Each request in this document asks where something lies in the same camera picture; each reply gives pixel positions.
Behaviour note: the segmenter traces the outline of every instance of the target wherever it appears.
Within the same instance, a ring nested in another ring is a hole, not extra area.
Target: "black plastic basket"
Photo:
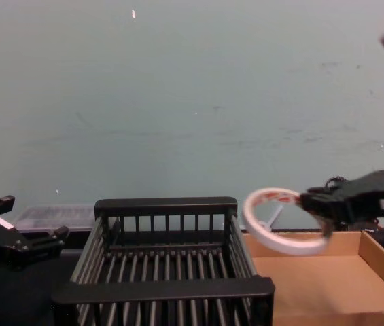
[[[275,287],[256,275],[234,198],[100,200],[95,216],[52,296],[56,326],[272,324]]]

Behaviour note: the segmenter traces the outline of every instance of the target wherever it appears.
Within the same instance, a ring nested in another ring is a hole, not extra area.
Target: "wall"
[[[382,169],[383,33],[379,0],[0,0],[0,196],[15,218]]]

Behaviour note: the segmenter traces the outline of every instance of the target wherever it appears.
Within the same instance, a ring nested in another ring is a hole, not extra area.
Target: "white tape roll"
[[[299,193],[288,189],[264,188],[252,192],[248,195],[243,205],[243,217],[247,230],[264,246],[279,251],[280,253],[301,256],[316,255],[323,251],[328,244],[328,238],[324,236],[312,240],[292,240],[284,238],[269,232],[265,227],[260,225],[254,214],[255,207],[265,202],[276,200],[288,204],[297,204],[298,199]]]

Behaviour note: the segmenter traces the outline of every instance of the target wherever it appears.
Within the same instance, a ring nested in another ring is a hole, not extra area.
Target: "cable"
[[[331,184],[333,183],[334,186],[337,186],[339,183],[343,183],[343,182],[346,182],[347,179],[340,176],[340,175],[337,175],[335,177],[332,177],[330,179],[328,179],[325,183],[325,189],[329,190],[332,186]]]
[[[264,246],[288,255],[315,255],[326,248],[329,237],[322,236],[312,240],[292,240],[269,232],[260,225],[254,214],[254,208],[270,200],[288,204],[298,204],[299,193],[281,188],[264,188],[252,192],[243,205],[243,217],[249,233]]]

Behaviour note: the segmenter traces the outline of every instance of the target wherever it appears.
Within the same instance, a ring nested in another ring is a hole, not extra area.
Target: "open cardboard box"
[[[335,232],[328,248],[310,257],[278,253],[249,234],[245,243],[258,274],[276,286],[274,326],[384,325],[384,249],[366,232]]]

